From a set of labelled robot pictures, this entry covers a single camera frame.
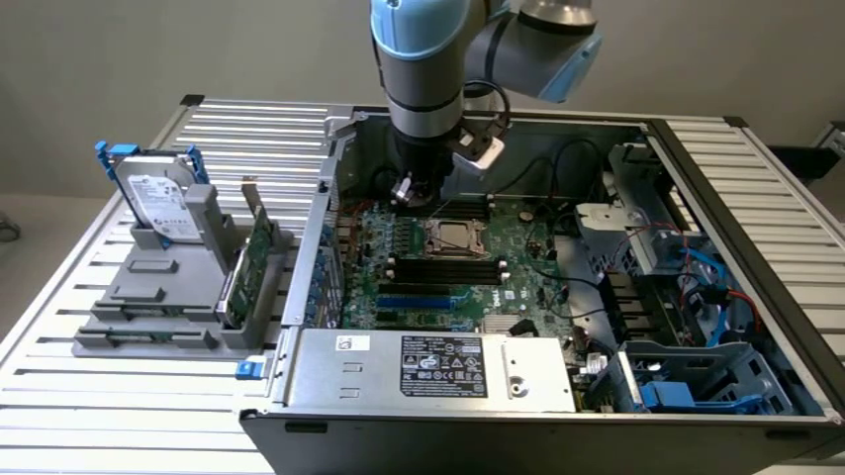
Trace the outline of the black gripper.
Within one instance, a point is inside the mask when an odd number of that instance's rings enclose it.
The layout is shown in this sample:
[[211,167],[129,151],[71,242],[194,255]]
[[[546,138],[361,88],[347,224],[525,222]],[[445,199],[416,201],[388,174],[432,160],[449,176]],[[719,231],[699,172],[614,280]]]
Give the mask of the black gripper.
[[421,139],[393,129],[400,177],[393,195],[404,206],[426,206],[441,197],[446,177],[454,171],[453,151],[440,139]]

